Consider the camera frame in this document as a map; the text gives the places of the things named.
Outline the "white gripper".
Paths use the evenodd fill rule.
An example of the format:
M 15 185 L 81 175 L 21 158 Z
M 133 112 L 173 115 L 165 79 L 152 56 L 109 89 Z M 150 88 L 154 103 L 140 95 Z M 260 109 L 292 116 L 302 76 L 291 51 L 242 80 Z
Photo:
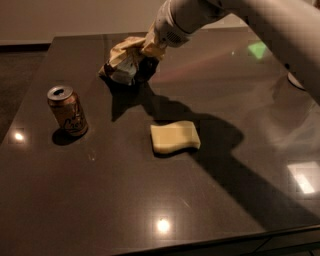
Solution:
M 178 48 L 189 41 L 191 34 L 183 26 L 187 24 L 190 10 L 191 0 L 166 0 L 160 7 L 140 50 L 146 57 L 139 63 L 136 82 L 150 80 L 164 58 L 167 46 Z

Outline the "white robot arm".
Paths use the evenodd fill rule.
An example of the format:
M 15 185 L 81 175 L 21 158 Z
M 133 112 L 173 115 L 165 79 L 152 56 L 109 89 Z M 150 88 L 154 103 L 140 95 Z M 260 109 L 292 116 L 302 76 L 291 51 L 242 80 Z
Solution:
M 203 26 L 228 14 L 244 21 L 320 103 L 320 11 L 303 0 L 166 0 L 142 53 L 160 58 Z

